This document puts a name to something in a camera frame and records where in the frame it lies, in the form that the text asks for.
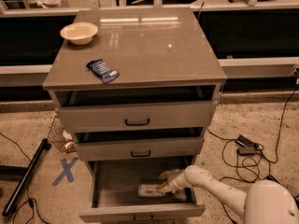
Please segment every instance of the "drawer cabinet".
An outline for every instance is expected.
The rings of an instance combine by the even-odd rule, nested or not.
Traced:
[[[77,21],[95,23],[99,33],[85,46],[64,42],[44,89],[93,177],[79,216],[86,223],[201,216],[192,189],[137,193],[193,163],[226,79],[192,11],[80,11]],[[85,68],[99,58],[120,73],[106,85]]]

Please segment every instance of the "wire basket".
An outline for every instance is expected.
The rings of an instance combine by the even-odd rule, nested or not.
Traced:
[[[56,116],[50,127],[48,141],[49,143],[55,145],[63,153],[74,152],[74,142],[65,140],[63,133],[64,127],[59,118]]]

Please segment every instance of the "bottom drawer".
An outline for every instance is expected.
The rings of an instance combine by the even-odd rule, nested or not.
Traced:
[[[139,197],[140,184],[162,183],[159,174],[184,169],[189,157],[169,157],[94,163],[91,207],[79,214],[86,222],[133,221],[147,223],[168,217],[199,217],[205,207],[196,205],[192,189],[164,197]]]

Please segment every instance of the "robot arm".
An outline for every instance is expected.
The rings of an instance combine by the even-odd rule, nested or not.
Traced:
[[[244,224],[299,224],[298,208],[291,194],[272,181],[257,182],[246,193],[217,181],[196,165],[164,172],[160,178],[165,180],[158,188],[161,192],[195,187],[209,191],[242,217]]]

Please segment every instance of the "tape x mark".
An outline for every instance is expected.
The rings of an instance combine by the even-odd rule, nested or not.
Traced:
[[[67,163],[66,159],[61,160],[61,164],[64,168],[64,170],[59,174],[59,176],[56,178],[56,180],[52,183],[53,186],[57,186],[61,180],[63,180],[64,176],[66,175],[68,182],[73,182],[74,177],[71,173],[71,168],[75,164],[75,162],[78,160],[78,157],[74,157],[73,160],[69,163]]]

